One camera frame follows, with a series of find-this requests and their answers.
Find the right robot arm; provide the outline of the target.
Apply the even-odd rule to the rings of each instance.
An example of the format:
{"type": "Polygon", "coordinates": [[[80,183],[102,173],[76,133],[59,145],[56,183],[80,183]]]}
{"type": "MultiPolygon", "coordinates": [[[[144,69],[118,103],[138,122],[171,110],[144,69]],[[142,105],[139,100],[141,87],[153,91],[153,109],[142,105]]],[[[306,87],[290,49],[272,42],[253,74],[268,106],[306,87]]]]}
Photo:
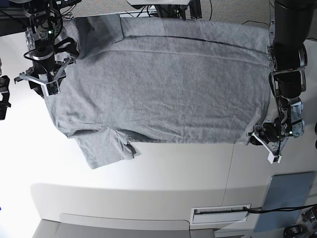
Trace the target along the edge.
{"type": "Polygon", "coordinates": [[[74,39],[56,39],[63,30],[63,21],[73,19],[72,10],[79,0],[32,0],[24,4],[30,25],[25,32],[28,51],[23,55],[33,64],[14,79],[28,81],[41,97],[56,95],[66,77],[65,69],[78,56],[74,39]]]}

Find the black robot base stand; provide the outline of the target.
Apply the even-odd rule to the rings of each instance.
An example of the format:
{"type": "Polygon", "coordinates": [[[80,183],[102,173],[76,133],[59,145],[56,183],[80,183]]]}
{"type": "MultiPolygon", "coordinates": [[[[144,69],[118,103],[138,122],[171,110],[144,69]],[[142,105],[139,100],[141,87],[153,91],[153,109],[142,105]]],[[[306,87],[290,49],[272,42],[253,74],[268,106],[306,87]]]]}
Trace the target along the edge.
{"type": "Polygon", "coordinates": [[[149,17],[160,17],[160,18],[177,18],[186,20],[187,5],[154,5],[155,12],[150,13],[150,9],[147,8],[149,17]]]}

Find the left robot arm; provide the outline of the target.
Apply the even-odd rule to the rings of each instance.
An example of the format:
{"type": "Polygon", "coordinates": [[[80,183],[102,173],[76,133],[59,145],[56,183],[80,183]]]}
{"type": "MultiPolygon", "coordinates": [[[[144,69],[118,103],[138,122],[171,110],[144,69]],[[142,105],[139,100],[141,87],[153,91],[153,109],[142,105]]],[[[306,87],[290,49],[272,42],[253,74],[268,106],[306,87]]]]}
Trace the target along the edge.
{"type": "Polygon", "coordinates": [[[272,71],[268,76],[275,99],[277,117],[256,124],[249,133],[250,142],[269,152],[270,163],[280,162],[281,151],[289,137],[304,134],[301,93],[306,90],[305,68],[308,64],[304,41],[307,39],[315,0],[274,0],[270,16],[268,48],[272,71]]]}

